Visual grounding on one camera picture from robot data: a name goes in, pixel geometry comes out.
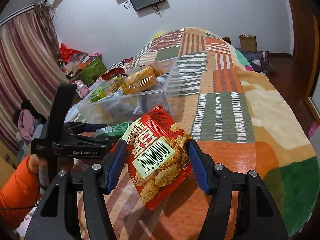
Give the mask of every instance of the curtain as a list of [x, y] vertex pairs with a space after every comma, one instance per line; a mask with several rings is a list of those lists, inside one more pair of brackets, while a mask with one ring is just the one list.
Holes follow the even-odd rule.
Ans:
[[0, 26], [0, 140], [17, 153], [12, 115], [22, 99], [48, 117], [59, 83], [68, 82], [59, 68], [59, 43], [49, 8], [43, 3]]

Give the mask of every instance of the bed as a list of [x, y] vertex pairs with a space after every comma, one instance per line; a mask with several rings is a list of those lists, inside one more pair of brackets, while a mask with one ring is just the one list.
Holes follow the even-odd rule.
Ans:
[[[178, 57], [183, 79], [175, 121], [216, 163], [242, 173], [256, 170], [276, 201], [289, 235], [295, 234], [315, 205], [319, 165], [288, 104], [267, 77], [247, 70], [250, 64], [239, 51], [199, 28], [154, 39], [126, 71], [173, 57]], [[117, 239], [123, 240], [197, 239], [210, 201], [190, 174], [150, 211], [139, 198], [127, 167], [117, 188], [104, 198]], [[78, 204], [82, 238], [89, 239], [82, 194]], [[232, 238], [236, 206], [234, 192], [226, 239]]]

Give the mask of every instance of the snack bag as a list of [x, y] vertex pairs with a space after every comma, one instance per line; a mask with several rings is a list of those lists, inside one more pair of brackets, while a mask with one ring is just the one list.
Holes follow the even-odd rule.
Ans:
[[124, 82], [124, 77], [120, 74], [117, 74], [112, 79], [111, 84], [109, 85], [109, 89], [112, 93], [117, 92], [121, 84]]
[[191, 172], [186, 143], [192, 137], [157, 106], [131, 124], [122, 139], [131, 179], [145, 206], [154, 210]]
[[153, 68], [149, 66], [128, 76], [121, 84], [121, 87], [123, 92], [128, 95], [145, 91], [156, 84], [157, 79]]

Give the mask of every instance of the red plastic bag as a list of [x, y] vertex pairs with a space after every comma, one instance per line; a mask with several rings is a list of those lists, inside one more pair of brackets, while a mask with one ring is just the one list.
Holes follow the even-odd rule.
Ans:
[[65, 62], [68, 63], [71, 59], [71, 56], [75, 53], [83, 53], [83, 52], [76, 49], [67, 49], [67, 47], [63, 43], [61, 43], [60, 59], [63, 59]]
[[191, 172], [186, 143], [192, 137], [157, 106], [130, 125], [122, 139], [131, 179], [145, 206], [154, 210]]

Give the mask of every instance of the clear plastic container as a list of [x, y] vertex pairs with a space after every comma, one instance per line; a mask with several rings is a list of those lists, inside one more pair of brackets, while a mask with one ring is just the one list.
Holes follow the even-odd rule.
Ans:
[[[178, 114], [179, 100], [177, 97], [182, 85], [176, 59], [163, 60], [156, 64], [156, 68], [161, 70], [161, 73], [168, 74], [158, 77], [158, 84], [148, 91], [122, 96], [114, 95], [94, 103], [87, 100], [82, 105], [79, 104], [79, 111], [84, 115], [86, 122], [115, 125], [133, 122], [157, 105], [162, 105], [174, 118]], [[140, 68], [136, 67], [126, 74], [131, 75], [139, 70]]]
[[105, 80], [102, 80], [102, 82], [95, 85], [95, 88], [91, 90], [90, 93], [77, 105], [79, 112], [82, 113], [82, 111], [84, 111], [87, 108], [87, 106], [91, 103], [90, 101], [91, 95], [95, 93], [97, 89], [102, 88], [106, 85], [107, 85], [107, 81]]

